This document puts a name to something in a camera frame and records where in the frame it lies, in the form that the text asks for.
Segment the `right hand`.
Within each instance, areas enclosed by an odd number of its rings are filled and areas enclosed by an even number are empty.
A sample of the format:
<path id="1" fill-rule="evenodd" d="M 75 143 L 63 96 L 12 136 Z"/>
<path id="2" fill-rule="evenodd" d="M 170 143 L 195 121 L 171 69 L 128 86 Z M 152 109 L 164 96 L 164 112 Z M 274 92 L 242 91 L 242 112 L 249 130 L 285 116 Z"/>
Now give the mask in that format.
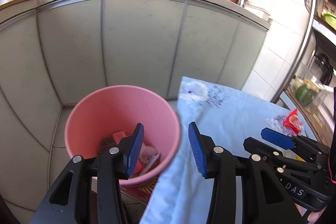
<path id="1" fill-rule="evenodd" d="M 303 211 L 307 212 L 307 210 L 303 207 L 301 207 L 298 204 L 295 204 L 297 210 L 299 211 L 299 213 L 301 214 L 301 216 L 303 216 Z M 324 207 L 321 211 L 319 212 L 310 212 L 309 215 L 306 217 L 308 222 L 313 222 L 315 223 L 319 217 L 323 214 L 323 212 L 325 211 L 326 207 Z"/>

